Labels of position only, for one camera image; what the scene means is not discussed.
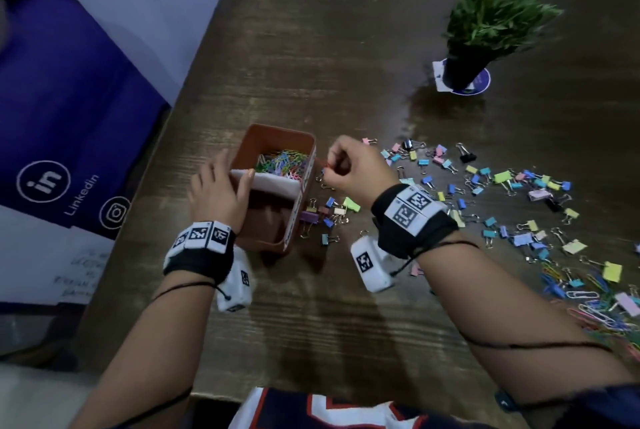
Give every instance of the finger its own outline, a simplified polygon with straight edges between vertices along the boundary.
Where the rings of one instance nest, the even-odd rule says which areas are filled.
[[[202,180],[199,174],[191,175],[191,191],[198,194],[202,191]]]
[[[213,160],[213,170],[216,173],[216,183],[231,188],[229,180],[229,150],[223,149]]]
[[[340,158],[343,158],[344,155],[351,157],[361,146],[364,146],[364,144],[360,141],[357,141],[350,136],[342,135],[336,139],[331,148],[329,148],[327,163],[330,167],[335,168]]]
[[[210,159],[206,160],[200,167],[200,180],[203,186],[213,183],[213,169]]]
[[[255,170],[251,169],[243,174],[242,178],[240,178],[240,183],[238,183],[238,203],[246,208],[249,205],[249,193],[251,193],[251,185],[253,183],[253,177],[255,176]]]
[[[332,188],[336,188],[338,190],[345,190],[345,186],[349,182],[348,175],[339,175],[331,168],[324,169],[324,182],[331,186]]]

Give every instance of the green plant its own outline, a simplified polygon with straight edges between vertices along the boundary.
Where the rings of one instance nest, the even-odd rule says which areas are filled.
[[[449,50],[457,45],[482,47],[498,58],[531,44],[540,29],[561,13],[540,0],[458,0],[445,36]]]

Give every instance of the wristband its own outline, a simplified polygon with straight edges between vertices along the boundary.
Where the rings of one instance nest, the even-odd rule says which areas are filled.
[[[234,263],[236,234],[221,222],[195,222],[180,232],[164,258],[164,275],[190,271],[224,282]]]
[[[392,186],[371,208],[380,231],[378,246],[400,259],[428,251],[458,230],[446,210],[444,203],[416,184]]]

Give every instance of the hand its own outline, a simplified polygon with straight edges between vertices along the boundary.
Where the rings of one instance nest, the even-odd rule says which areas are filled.
[[[229,179],[228,149],[207,160],[191,177],[191,187],[187,191],[191,219],[194,222],[217,220],[231,227],[237,235],[244,223],[254,175],[254,170],[247,171],[240,179],[236,193]]]
[[[349,136],[333,143],[327,163],[324,182],[364,208],[370,209],[383,191],[398,183],[380,151]]]

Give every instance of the coaster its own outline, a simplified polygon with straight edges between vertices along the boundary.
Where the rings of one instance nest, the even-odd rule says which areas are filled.
[[[456,95],[477,95],[479,93],[483,93],[489,88],[489,85],[491,84],[491,74],[489,73],[489,70],[483,69],[483,71],[478,74],[478,77],[474,78],[474,81],[471,82],[466,89],[450,89],[444,85],[444,82],[442,81],[442,76],[444,75],[444,64],[446,61],[447,59],[445,58],[443,61],[431,62],[433,66],[433,76],[436,78],[436,89],[438,92],[452,92]]]

